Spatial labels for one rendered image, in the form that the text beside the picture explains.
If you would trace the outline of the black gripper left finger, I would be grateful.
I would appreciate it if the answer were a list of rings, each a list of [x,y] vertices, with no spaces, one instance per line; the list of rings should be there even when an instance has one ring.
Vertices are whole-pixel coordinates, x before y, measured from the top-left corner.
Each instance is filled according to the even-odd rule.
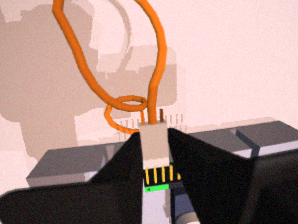
[[[143,155],[134,132],[87,182],[0,195],[1,224],[142,224]]]

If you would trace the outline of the black pin header with yellow pins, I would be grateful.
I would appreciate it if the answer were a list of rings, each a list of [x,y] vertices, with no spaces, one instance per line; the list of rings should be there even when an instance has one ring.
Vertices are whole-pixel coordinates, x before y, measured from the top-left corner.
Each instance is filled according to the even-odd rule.
[[[171,164],[173,166],[173,181],[170,180]],[[154,168],[147,168],[147,169],[148,169],[148,179],[149,179],[148,185],[146,180],[146,170],[143,168],[143,180],[144,180],[145,193],[177,188],[177,187],[184,187],[181,179],[180,180],[177,179],[178,170],[176,168],[174,161],[170,161],[169,166],[164,166],[165,182],[163,182],[163,178],[162,178],[162,167],[156,167],[157,183],[155,183],[155,179],[154,179]]]

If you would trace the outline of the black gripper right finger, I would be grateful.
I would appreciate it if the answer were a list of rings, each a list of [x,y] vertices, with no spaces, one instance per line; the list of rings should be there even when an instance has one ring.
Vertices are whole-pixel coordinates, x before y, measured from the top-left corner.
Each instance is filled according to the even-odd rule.
[[[200,224],[250,224],[261,189],[298,177],[298,149],[246,158],[173,127],[167,134]]]

